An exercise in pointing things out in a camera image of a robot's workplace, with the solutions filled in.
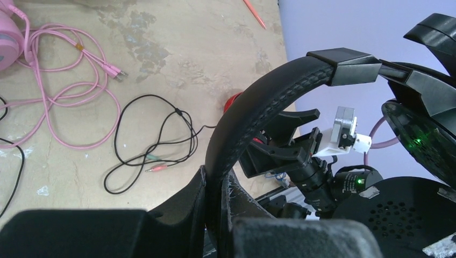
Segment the orange pencil stick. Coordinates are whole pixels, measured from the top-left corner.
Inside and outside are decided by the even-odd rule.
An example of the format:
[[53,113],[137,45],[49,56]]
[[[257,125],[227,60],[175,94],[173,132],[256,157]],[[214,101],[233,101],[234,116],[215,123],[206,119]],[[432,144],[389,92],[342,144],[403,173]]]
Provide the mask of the orange pencil stick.
[[264,21],[262,20],[262,18],[260,17],[260,15],[258,14],[257,10],[254,8],[253,4],[251,3],[251,1],[249,0],[243,0],[244,4],[246,5],[246,7],[249,9],[249,11],[251,12],[251,14],[253,15],[253,17],[257,20],[257,22],[259,23],[259,25],[264,29],[266,30],[266,24],[264,23]]

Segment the pink headphones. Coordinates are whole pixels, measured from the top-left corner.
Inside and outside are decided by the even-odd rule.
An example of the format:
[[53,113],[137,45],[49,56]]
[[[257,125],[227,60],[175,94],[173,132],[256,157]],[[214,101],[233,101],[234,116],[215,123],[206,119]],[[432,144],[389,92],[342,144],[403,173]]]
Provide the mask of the pink headphones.
[[[68,42],[79,52],[77,60],[73,64],[61,68],[42,67],[38,55],[39,40],[44,34],[54,35]],[[105,143],[108,138],[112,136],[117,127],[116,125],[112,127],[106,136],[93,144],[79,146],[71,145],[58,137],[51,123],[49,114],[50,109],[53,106],[63,106],[62,103],[59,103],[59,99],[74,99],[81,97],[81,101],[65,105],[66,107],[73,107],[90,102],[101,93],[106,92],[111,96],[116,107],[118,109],[120,108],[118,99],[108,89],[107,80],[111,78],[113,80],[121,81],[124,76],[127,76],[127,73],[110,64],[101,48],[99,49],[100,56],[87,50],[83,45],[82,35],[89,38],[96,46],[99,46],[97,40],[87,32],[63,24],[48,23],[39,28],[33,28],[27,14],[18,8],[13,1],[1,1],[1,70],[11,67],[14,63],[32,70],[41,93],[40,98],[3,104],[1,105],[1,109],[7,110],[13,106],[34,104],[37,102],[41,102],[44,107],[43,115],[32,131],[18,142],[5,141],[4,144],[1,145],[2,149],[19,147],[19,145],[27,142],[28,139],[36,133],[43,122],[46,122],[52,137],[57,142],[72,149],[95,148]],[[54,97],[50,97],[45,91],[42,74],[68,71],[79,65],[83,59],[87,59],[92,66],[96,76],[95,81],[71,84],[62,89]],[[103,73],[105,76],[104,82],[100,81],[100,73]]]

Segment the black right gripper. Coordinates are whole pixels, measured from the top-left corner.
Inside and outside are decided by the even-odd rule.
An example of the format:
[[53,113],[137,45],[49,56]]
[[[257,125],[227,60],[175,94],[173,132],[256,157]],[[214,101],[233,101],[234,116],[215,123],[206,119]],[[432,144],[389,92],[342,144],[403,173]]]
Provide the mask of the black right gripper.
[[308,134],[294,137],[297,129],[317,120],[317,109],[282,111],[257,133],[239,158],[247,178],[266,173],[280,174],[293,171],[309,163],[316,154],[321,132],[313,128]]

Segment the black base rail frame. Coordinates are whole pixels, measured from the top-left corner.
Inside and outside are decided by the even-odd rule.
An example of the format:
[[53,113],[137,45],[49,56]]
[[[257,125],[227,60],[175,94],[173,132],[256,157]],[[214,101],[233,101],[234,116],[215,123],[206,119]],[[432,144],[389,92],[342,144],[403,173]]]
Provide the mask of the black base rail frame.
[[292,207],[292,218],[306,219],[312,214],[312,207],[304,202],[304,196],[296,187],[278,187],[257,197],[255,200],[277,218],[285,217],[283,210],[286,206]]

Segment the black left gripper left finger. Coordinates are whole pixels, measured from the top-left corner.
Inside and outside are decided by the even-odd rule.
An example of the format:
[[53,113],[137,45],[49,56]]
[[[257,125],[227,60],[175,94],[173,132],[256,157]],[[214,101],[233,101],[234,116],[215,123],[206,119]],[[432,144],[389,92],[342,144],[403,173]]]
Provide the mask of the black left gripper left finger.
[[201,257],[205,170],[156,208],[28,210],[1,229],[1,257]]

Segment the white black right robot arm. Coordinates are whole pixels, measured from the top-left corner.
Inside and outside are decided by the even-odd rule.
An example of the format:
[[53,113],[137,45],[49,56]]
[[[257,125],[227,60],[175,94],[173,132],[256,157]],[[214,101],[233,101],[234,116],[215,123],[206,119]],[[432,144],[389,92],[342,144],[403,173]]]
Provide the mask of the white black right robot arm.
[[[319,215],[329,215],[338,205],[381,181],[380,173],[368,165],[353,165],[332,171],[338,156],[367,153],[372,138],[355,131],[354,109],[338,107],[333,126],[295,137],[296,130],[319,118],[320,111],[282,111],[262,128],[241,154],[239,163],[246,177],[286,174],[304,195],[306,204]],[[325,161],[331,157],[333,162]]]

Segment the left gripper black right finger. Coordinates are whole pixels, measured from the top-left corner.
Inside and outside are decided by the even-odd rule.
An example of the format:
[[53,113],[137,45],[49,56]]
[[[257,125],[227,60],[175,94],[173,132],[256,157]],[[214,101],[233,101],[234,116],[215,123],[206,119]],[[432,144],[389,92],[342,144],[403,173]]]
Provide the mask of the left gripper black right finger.
[[274,218],[233,171],[221,190],[218,257],[383,257],[373,233],[360,222]]

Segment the red black headphones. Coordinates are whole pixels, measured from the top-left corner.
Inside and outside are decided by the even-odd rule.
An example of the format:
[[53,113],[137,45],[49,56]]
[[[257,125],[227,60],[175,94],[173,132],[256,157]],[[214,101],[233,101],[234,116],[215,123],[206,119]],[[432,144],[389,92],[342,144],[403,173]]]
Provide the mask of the red black headphones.
[[[225,113],[229,108],[230,106],[234,103],[234,101],[242,94],[243,92],[239,92],[237,94],[234,94],[233,96],[231,96],[225,103],[224,107],[223,107],[223,113]],[[259,134],[253,138],[253,141],[254,142],[257,142],[257,143],[260,143],[260,144],[265,144],[265,141],[262,140],[260,137],[259,137]]]

